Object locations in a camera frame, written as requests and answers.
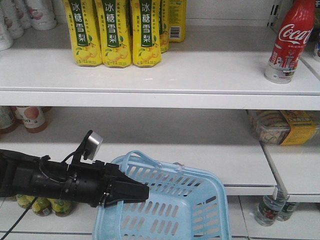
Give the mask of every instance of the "white wall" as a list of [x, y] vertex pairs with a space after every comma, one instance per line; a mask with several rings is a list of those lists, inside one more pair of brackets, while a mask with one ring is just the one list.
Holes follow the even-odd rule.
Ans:
[[[189, 25], [266, 26], [274, 3], [280, 0], [188, 0]], [[52, 0], [58, 22], [65, 23], [62, 0]]]

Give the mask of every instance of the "snack box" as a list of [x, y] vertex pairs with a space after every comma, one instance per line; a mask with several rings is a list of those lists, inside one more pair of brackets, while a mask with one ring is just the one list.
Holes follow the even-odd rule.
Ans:
[[[295, 129], [292, 132], [292, 123], [289, 124], [292, 119], [286, 119], [283, 112], [289, 115], [291, 112], [293, 115], [297, 112], [297, 114], [304, 114], [303, 117], [293, 117], [292, 119], [295, 120], [295, 123], [297, 122], [297, 125], [305, 125], [307, 127], [302, 128], [302, 130]], [[251, 132], [265, 144], [296, 145], [302, 144], [315, 136], [320, 136], [320, 111], [248, 110], [248, 118]], [[307, 129], [309, 127], [308, 124], [304, 124], [305, 121], [303, 120], [307, 118], [312, 121], [311, 130]], [[295, 140], [287, 143], [289, 133], [291, 133], [290, 138]]]

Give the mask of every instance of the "light blue shopping basket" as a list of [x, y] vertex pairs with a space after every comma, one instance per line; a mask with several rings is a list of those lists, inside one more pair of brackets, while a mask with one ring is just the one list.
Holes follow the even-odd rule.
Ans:
[[112, 161], [149, 186], [149, 199], [98, 207], [94, 240], [231, 240], [228, 203], [212, 173], [131, 151]]

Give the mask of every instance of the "white shelf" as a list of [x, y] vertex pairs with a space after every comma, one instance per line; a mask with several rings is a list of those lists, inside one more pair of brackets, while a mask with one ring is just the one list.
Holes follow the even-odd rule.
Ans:
[[[246, 239], [247, 229], [239, 198], [228, 197], [229, 222], [235, 240]], [[22, 214], [23, 209], [16, 202], [5, 201], [0, 208], [0, 237]], [[16, 226], [8, 240], [91, 240], [96, 221], [97, 209], [87, 204], [77, 204], [67, 217], [57, 217], [53, 213], [45, 217], [36, 216], [31, 210]]]
[[275, 177], [290, 202], [320, 203], [320, 139], [303, 145], [264, 145]]
[[287, 221], [276, 221], [272, 226], [261, 226], [255, 211], [262, 197], [241, 196], [240, 202], [250, 239], [319, 240], [320, 214], [314, 203], [301, 203]]
[[31, 134], [19, 126], [1, 138], [1, 148], [62, 161], [92, 129], [104, 138], [98, 160], [140, 150], [216, 174], [228, 195], [272, 194], [276, 186], [244, 110], [54, 107], [46, 117], [46, 130]]
[[30, 28], [0, 52], [0, 103], [320, 110], [320, 81], [302, 62], [290, 84], [265, 79], [274, 40], [267, 27], [191, 26], [155, 67], [113, 69], [77, 66], [64, 24]]

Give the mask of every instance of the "black cable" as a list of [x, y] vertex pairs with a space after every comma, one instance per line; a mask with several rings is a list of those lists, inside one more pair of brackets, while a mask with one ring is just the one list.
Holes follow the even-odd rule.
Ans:
[[68, 156], [65, 157], [65, 159], [62, 160], [62, 163], [65, 163], [70, 157], [72, 157], [73, 155], [75, 155], [77, 153], [77, 151], [74, 151], [72, 153], [70, 153]]
[[38, 197], [35, 197], [32, 202], [30, 203], [30, 205], [24, 210], [24, 212], [21, 214], [21, 216], [18, 218], [18, 220], [12, 225], [12, 227], [5, 233], [5, 235], [3, 235], [3, 237], [0, 240], [4, 240], [9, 233], [12, 232], [12, 230], [18, 225], [18, 223], [21, 221], [21, 219], [26, 215], [26, 213], [28, 212], [28, 210], [32, 207], [32, 205], [35, 203], [35, 201], [38, 199]]

